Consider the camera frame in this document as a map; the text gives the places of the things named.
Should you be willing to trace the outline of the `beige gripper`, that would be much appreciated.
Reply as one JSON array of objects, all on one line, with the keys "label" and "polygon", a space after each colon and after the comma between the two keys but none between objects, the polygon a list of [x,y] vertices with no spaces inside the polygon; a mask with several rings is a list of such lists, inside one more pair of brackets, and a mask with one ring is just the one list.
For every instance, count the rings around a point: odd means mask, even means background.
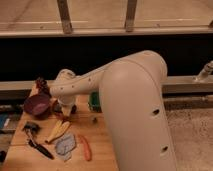
[{"label": "beige gripper", "polygon": [[69,117],[72,113],[73,107],[75,106],[76,97],[75,96],[64,96],[58,99],[61,106],[62,113],[65,117]]}]

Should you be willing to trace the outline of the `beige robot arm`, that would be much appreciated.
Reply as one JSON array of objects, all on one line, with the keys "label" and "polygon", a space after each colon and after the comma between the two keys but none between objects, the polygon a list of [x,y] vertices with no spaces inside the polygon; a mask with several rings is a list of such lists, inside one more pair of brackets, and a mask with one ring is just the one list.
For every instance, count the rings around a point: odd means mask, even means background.
[{"label": "beige robot arm", "polygon": [[63,105],[72,96],[99,93],[119,171],[177,171],[162,98],[166,78],[164,59],[145,50],[74,78],[60,71],[50,92]]}]

